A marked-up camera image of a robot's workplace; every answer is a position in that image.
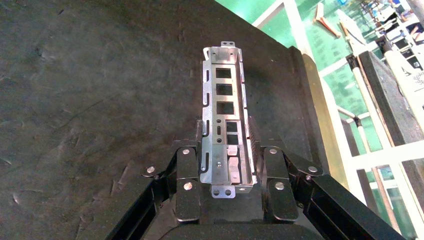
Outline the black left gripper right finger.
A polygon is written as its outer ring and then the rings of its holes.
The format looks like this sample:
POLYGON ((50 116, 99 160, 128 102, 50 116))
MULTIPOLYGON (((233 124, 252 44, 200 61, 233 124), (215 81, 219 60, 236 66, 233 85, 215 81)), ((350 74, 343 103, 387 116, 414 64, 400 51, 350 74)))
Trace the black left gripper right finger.
POLYGON ((248 120, 256 169, 264 184, 264 221, 287 240, 400 240, 389 226, 332 176, 290 152, 278 135, 248 120))

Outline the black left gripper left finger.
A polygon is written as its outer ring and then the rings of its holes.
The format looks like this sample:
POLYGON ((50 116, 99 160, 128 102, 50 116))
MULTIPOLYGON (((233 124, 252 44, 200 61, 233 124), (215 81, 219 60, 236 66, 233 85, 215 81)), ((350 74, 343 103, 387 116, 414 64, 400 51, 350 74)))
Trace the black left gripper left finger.
POLYGON ((107 240, 165 240, 173 229, 201 217, 202 123, 174 138, 169 148, 148 157, 140 169, 140 191, 106 235, 107 240))

